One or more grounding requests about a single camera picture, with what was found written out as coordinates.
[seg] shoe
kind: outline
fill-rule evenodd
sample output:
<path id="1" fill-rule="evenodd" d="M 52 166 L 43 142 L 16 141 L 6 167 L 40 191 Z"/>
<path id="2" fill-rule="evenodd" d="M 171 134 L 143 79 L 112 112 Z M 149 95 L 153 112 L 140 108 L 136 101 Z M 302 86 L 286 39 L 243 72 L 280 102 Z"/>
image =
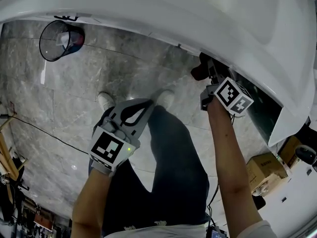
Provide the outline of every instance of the shoe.
<path id="1" fill-rule="evenodd" d="M 155 97 L 152 98 L 154 103 L 168 110 L 174 102 L 175 94 L 171 90 L 163 90 L 160 93 L 154 94 L 154 96 Z"/>
<path id="2" fill-rule="evenodd" d="M 98 94 L 98 102 L 103 111 L 108 110 L 115 106 L 113 98 L 105 92 L 101 92 Z"/>

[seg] white sleeve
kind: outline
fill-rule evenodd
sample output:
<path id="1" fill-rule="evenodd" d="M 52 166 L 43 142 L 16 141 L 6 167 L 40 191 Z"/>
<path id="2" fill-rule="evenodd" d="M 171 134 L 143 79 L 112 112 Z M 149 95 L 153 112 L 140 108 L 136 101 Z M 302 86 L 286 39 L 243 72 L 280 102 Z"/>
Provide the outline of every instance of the white sleeve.
<path id="1" fill-rule="evenodd" d="M 267 221 L 260 221 L 243 230 L 237 238 L 277 238 Z"/>

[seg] forearm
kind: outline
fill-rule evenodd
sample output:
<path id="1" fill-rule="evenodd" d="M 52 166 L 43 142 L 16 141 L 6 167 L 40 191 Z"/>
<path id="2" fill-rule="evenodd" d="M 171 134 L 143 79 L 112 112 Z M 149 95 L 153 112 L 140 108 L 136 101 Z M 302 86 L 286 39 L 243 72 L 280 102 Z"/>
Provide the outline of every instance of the forearm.
<path id="1" fill-rule="evenodd" d="M 73 223 L 101 231 L 111 178 L 93 169 L 75 202 Z"/>
<path id="2" fill-rule="evenodd" d="M 208 106 L 215 147 L 216 170 L 223 191 L 249 188 L 245 160 L 240 151 L 228 112 L 215 98 Z"/>

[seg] white shirt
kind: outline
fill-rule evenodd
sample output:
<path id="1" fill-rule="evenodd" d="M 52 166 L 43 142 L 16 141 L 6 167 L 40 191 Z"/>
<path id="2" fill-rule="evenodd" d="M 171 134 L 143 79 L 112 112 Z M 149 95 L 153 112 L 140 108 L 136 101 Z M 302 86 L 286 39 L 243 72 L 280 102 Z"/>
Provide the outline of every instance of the white shirt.
<path id="1" fill-rule="evenodd" d="M 155 226 L 149 228 L 116 232 L 106 238 L 205 238 L 204 225 Z M 246 228 L 238 238 L 277 238 L 267 221 L 258 222 Z"/>

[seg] person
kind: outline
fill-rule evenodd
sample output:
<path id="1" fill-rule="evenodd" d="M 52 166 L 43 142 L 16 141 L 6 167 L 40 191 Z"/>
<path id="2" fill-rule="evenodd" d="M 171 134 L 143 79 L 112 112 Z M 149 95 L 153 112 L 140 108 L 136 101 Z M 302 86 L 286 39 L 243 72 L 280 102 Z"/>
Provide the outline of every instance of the person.
<path id="1" fill-rule="evenodd" d="M 148 121 L 157 167 L 148 192 L 129 160 L 109 177 L 92 169 L 73 209 L 72 238 L 204 238 L 208 176 L 186 126 L 167 110 L 173 92 L 163 91 Z M 100 93 L 103 123 L 113 99 Z M 215 97 L 208 106 L 216 171 L 231 238 L 274 238 L 253 202 L 245 160 L 230 116 Z"/>

